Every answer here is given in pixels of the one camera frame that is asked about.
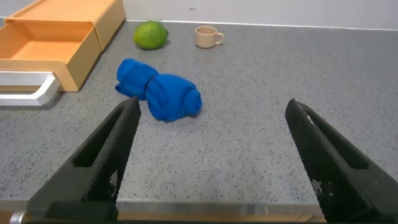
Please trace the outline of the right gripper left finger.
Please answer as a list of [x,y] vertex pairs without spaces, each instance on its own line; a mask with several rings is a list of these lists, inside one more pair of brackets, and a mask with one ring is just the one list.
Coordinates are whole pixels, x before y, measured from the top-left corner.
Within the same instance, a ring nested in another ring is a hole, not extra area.
[[34,218],[116,218],[116,200],[141,110],[137,98],[118,104],[30,198]]

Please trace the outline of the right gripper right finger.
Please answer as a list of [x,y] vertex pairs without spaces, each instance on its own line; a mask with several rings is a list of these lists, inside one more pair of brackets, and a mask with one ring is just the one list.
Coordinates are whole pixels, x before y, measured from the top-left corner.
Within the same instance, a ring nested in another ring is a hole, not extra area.
[[326,221],[397,222],[397,181],[307,105],[285,118]]

